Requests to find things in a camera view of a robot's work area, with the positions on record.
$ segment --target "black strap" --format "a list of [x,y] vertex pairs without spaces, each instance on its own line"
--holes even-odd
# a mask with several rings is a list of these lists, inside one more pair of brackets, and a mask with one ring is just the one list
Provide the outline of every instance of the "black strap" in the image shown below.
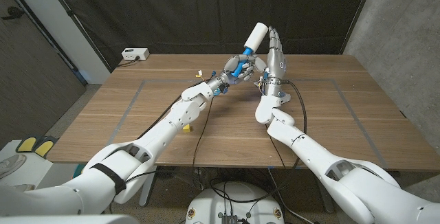
[[100,170],[101,172],[109,176],[109,178],[113,180],[113,182],[115,182],[116,194],[119,194],[121,191],[127,188],[127,185],[125,184],[125,180],[121,179],[121,177],[119,177],[119,175],[116,174],[116,172],[112,171],[112,169],[102,165],[101,163],[95,164],[95,166],[92,166],[92,168]]

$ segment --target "black curtain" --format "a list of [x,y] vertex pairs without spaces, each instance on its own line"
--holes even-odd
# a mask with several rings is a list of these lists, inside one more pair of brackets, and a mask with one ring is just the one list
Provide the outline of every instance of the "black curtain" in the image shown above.
[[361,0],[65,1],[114,69],[126,47],[238,54],[257,22],[279,31],[285,54],[338,54]]

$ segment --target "small yellow object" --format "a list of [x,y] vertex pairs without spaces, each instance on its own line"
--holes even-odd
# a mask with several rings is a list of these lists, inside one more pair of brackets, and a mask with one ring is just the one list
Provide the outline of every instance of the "small yellow object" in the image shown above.
[[54,146],[53,141],[46,141],[35,150],[35,153],[37,155],[40,155],[41,157],[46,156],[47,152]]
[[32,148],[34,147],[36,142],[35,137],[29,137],[24,142],[21,143],[17,152],[32,152]]
[[189,124],[185,125],[185,127],[184,127],[184,132],[185,132],[185,133],[189,133],[189,132],[191,132],[191,126],[190,126]]

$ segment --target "white plastic casing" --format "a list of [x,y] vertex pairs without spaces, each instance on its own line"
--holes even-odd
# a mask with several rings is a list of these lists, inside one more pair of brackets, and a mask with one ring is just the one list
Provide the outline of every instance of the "white plastic casing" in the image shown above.
[[147,48],[125,48],[121,52],[124,60],[135,60],[139,56],[139,60],[146,60],[150,56],[150,51]]
[[260,103],[255,110],[256,121],[260,124],[269,123],[274,117],[272,109],[281,106],[281,99],[275,96],[261,96]]
[[249,38],[247,38],[245,47],[250,48],[252,49],[252,51],[255,52],[259,48],[261,41],[263,40],[268,30],[269,29],[265,24],[258,22],[255,25],[254,30],[252,30],[252,33],[249,35]]

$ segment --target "black cable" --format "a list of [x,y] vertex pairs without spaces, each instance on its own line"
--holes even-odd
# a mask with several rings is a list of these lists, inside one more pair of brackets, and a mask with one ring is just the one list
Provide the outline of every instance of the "black cable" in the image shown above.
[[109,204],[109,212],[110,212],[110,214],[113,214],[113,210],[111,210],[111,204],[113,203],[113,201],[115,201],[115,197],[116,196],[113,197],[113,199],[111,200],[111,202]]
[[131,66],[133,63],[139,61],[139,59],[140,59],[140,57],[136,56],[135,60],[131,60],[128,63],[122,63],[121,65],[118,65],[116,67],[128,67],[128,66]]
[[225,205],[225,214],[226,214],[226,198],[224,196],[225,196],[225,193],[226,193],[226,183],[227,182],[228,181],[225,181],[225,183],[223,183],[223,204]]
[[284,164],[283,158],[280,155],[280,152],[278,151],[278,149],[275,146],[274,140],[272,139],[272,137],[269,135],[270,141],[272,142],[272,144],[274,145],[274,148],[276,150],[276,153],[278,154],[278,156],[280,157],[281,163],[283,164],[284,169],[286,169],[286,165]]
[[196,155],[196,153],[197,153],[197,147],[199,146],[199,143],[200,143],[201,137],[204,135],[203,133],[205,132],[206,125],[208,124],[209,113],[211,112],[211,107],[212,107],[212,103],[213,103],[213,102],[214,102],[214,98],[211,99],[211,103],[210,103],[210,105],[209,105],[208,116],[206,117],[205,125],[203,126],[203,130],[201,130],[201,134],[200,134],[200,137],[199,137],[199,141],[197,141],[197,145],[195,146],[195,149],[194,149],[194,155],[192,156],[192,167],[193,167],[193,168],[194,168],[194,163],[195,163],[195,155]]
[[[290,85],[295,89],[296,95],[298,96],[298,99],[300,100],[301,108],[302,108],[302,114],[303,114],[303,116],[304,116],[304,117],[303,117],[303,118],[304,118],[304,131],[303,131],[303,132],[304,132],[304,134],[305,134],[305,133],[307,133],[307,114],[306,114],[306,110],[305,110],[304,101],[303,101],[303,99],[302,99],[303,97],[301,97],[301,94],[300,94],[298,88],[297,88],[297,87],[295,86],[295,84],[292,83],[290,80],[284,80],[284,81],[282,81],[282,83],[283,83],[283,84],[286,84],[286,83],[290,84]],[[283,188],[283,187],[287,184],[287,182],[290,180],[290,177],[292,177],[292,175],[293,175],[293,173],[294,173],[294,171],[295,171],[295,169],[296,169],[296,167],[297,167],[299,161],[300,161],[300,158],[297,157],[294,166],[291,168],[290,173],[289,173],[288,176],[284,179],[284,181],[283,181],[278,187],[276,187],[275,189],[273,189],[271,192],[267,193],[265,196],[263,196],[263,197],[259,197],[259,198],[257,198],[257,199],[245,200],[245,201],[238,201],[238,200],[231,199],[231,198],[229,198],[229,197],[226,197],[226,199],[227,199],[227,200],[230,200],[230,201],[233,201],[233,202],[235,202],[235,203],[251,203],[251,202],[254,202],[254,201],[260,201],[261,199],[264,199],[264,198],[266,198],[266,197],[268,197],[268,196],[270,196],[270,195],[273,195],[275,192],[278,192],[281,188]],[[218,189],[215,189],[215,188],[212,187],[211,181],[210,181],[210,186],[211,186],[211,188],[214,190],[214,192],[215,192],[217,195],[219,195],[220,197],[223,197],[221,194],[219,194],[219,193],[217,192]]]
[[303,97],[301,97],[301,93],[298,90],[298,88],[295,86],[295,84],[293,82],[291,82],[290,80],[282,80],[281,84],[290,84],[291,87],[293,87],[295,89],[296,95],[298,96],[298,99],[300,100],[301,103],[301,108],[302,108],[302,116],[304,117],[304,134],[307,134],[307,114],[305,112],[305,105],[304,105],[304,101],[303,101]]
[[[203,126],[203,130],[201,130],[201,134],[200,134],[200,137],[199,137],[199,140],[197,141],[197,144],[196,144],[196,146],[195,146],[195,149],[194,149],[194,155],[192,156],[192,166],[191,166],[191,170],[194,172],[194,163],[195,163],[195,155],[196,155],[196,153],[197,153],[197,147],[199,147],[199,143],[200,143],[200,141],[201,141],[201,138],[203,137],[203,133],[205,132],[205,129],[206,129],[206,125],[208,124],[208,119],[209,119],[209,113],[211,112],[211,107],[212,107],[212,102],[214,101],[214,98],[212,98],[211,99],[211,103],[210,103],[210,105],[209,105],[209,109],[208,109],[208,116],[206,116],[206,121],[205,121],[205,125]],[[197,174],[199,175],[199,178],[200,178],[200,170],[197,168]]]
[[[252,203],[255,201],[260,201],[261,199],[265,199],[266,197],[273,195],[274,193],[278,192],[279,190],[281,190],[282,188],[284,188],[284,186],[287,184],[287,182],[290,182],[290,178],[292,177],[292,175],[294,174],[295,168],[298,165],[299,162],[299,158],[296,160],[294,166],[292,167],[292,169],[290,170],[289,175],[284,179],[284,181],[279,185],[279,187],[277,187],[276,189],[273,189],[271,192],[267,193],[266,195],[259,197],[257,199],[251,199],[251,200],[244,200],[244,201],[240,201],[240,200],[235,200],[235,199],[231,199],[229,197],[225,197],[226,200],[232,201],[234,203]],[[214,188],[212,186],[212,180],[210,181],[210,187],[214,190],[214,192],[219,195],[220,197],[223,197],[217,190],[217,188]]]
[[141,176],[144,176],[144,175],[153,174],[153,173],[171,173],[171,174],[182,174],[182,175],[188,175],[189,177],[192,177],[192,180],[195,179],[195,181],[199,182],[195,177],[193,177],[192,175],[190,175],[190,174],[188,174],[188,173],[185,173],[185,172],[176,172],[176,171],[174,171],[174,170],[156,170],[156,171],[151,171],[151,172],[143,172],[143,173],[140,173],[140,174],[138,174],[138,175],[136,175],[136,176],[133,176],[133,177],[127,179],[127,180],[125,181],[125,183],[128,183],[128,182],[132,181],[133,179],[137,179],[138,177],[141,177]]
[[[199,81],[190,87],[194,87],[202,82],[203,81]],[[152,123],[152,125],[150,125],[137,139],[141,138],[143,135],[145,135],[147,132],[149,132],[151,130],[151,128],[153,128],[164,117],[164,115],[168,112],[168,110],[171,109],[171,107],[173,107],[174,103],[176,103],[179,99],[180,99],[180,95],[178,95],[177,98],[175,98],[175,100],[168,107],[166,107],[165,111],[162,114],[160,114],[160,116],[156,119],[156,121],[154,121],[154,123]]]
[[250,214],[252,208],[256,205],[256,203],[258,203],[260,200],[256,201],[254,204],[252,204],[252,206],[250,207],[250,210],[247,212]]
[[[212,185],[212,182],[214,180],[215,180],[215,178],[210,180],[210,185]],[[226,195],[227,197],[229,197],[229,195],[228,195],[228,193],[226,193],[226,191],[220,190],[220,189],[217,189],[217,190],[220,191],[221,193],[223,193],[224,195]],[[231,202],[231,200],[229,200],[229,205],[231,206],[231,215],[232,215],[232,213],[234,213],[234,211],[232,210],[232,202]]]

